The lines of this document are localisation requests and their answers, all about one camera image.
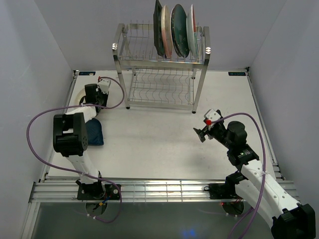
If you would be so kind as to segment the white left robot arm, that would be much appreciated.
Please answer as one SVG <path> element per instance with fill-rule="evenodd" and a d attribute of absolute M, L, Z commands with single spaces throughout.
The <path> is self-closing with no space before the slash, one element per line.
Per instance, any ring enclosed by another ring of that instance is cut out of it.
<path fill-rule="evenodd" d="M 93 165 L 86 152 L 89 142 L 103 144 L 102 126 L 95 119 L 101 108 L 91 106 L 106 106 L 111 82 L 87 84 L 77 97 L 80 105 L 53 118 L 53 148 L 68 159 L 78 172 L 80 179 L 76 183 L 83 192 L 95 199 L 102 198 L 106 187 L 98 178 L 102 175 Z"/>

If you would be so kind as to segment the cream and pink plate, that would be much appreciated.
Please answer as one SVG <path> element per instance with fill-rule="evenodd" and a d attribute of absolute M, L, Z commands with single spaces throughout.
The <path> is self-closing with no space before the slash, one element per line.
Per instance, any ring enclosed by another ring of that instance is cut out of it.
<path fill-rule="evenodd" d="M 161 9 L 161 35 L 164 46 L 164 54 L 167 59 L 172 55 L 172 35 L 170 24 L 170 12 L 167 5 Z"/>

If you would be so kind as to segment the cream round plate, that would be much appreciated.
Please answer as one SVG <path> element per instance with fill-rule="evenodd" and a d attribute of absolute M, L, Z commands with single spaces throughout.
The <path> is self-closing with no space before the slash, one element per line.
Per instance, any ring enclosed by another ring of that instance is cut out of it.
<path fill-rule="evenodd" d="M 86 103 L 86 93 L 85 89 L 81 89 L 79 93 L 76 95 L 74 104 L 75 105 L 81 105 L 83 103 Z"/>

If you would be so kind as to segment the red and teal floral plate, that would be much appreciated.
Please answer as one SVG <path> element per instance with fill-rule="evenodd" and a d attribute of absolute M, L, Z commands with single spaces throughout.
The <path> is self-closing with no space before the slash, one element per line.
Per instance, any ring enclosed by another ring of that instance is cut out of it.
<path fill-rule="evenodd" d="M 197 30 L 195 25 L 194 5 L 192 4 L 186 17 L 186 33 L 190 52 L 193 58 L 198 58 Z"/>

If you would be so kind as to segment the green square plate dark rim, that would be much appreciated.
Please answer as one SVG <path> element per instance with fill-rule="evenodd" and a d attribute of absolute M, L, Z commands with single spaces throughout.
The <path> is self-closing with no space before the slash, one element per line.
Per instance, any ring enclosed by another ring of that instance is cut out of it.
<path fill-rule="evenodd" d="M 164 46 L 161 34 L 161 10 L 162 5 L 159 0 L 156 0 L 153 13 L 154 46 L 158 55 L 164 57 Z"/>

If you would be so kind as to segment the dark teal floral plate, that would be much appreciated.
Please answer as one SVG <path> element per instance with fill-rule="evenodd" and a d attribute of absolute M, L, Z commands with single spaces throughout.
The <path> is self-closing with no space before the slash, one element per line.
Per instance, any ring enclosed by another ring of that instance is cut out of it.
<path fill-rule="evenodd" d="M 170 27 L 173 47 L 181 58 L 189 55 L 189 46 L 186 32 L 186 13 L 182 5 L 176 4 L 171 11 Z"/>

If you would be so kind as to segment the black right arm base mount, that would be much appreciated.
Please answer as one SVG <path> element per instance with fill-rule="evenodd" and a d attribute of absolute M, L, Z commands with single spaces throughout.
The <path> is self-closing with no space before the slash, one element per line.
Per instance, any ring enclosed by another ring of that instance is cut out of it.
<path fill-rule="evenodd" d="M 235 192 L 235 186 L 227 183 L 211 183 L 203 188 L 209 193 L 210 199 L 237 199 L 238 195 Z"/>

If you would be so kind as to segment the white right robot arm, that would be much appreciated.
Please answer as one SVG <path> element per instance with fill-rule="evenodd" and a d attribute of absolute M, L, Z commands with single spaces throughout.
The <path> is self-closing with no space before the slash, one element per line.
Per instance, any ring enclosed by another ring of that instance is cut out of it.
<path fill-rule="evenodd" d="M 302 205 L 271 175 L 263 171 L 263 164 L 247 144 L 244 124 L 232 121 L 204 120 L 206 126 L 196 129 L 201 141 L 215 139 L 224 145 L 227 156 L 237 172 L 226 178 L 225 192 L 231 198 L 240 196 L 267 222 L 275 239 L 314 239 L 316 216 L 309 204 Z"/>

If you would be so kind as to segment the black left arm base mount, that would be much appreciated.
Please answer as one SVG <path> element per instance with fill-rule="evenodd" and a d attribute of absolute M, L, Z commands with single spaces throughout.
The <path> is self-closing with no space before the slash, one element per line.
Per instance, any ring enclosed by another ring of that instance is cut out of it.
<path fill-rule="evenodd" d="M 81 184 L 78 188 L 77 200 L 119 200 L 119 189 L 113 184 Z"/>

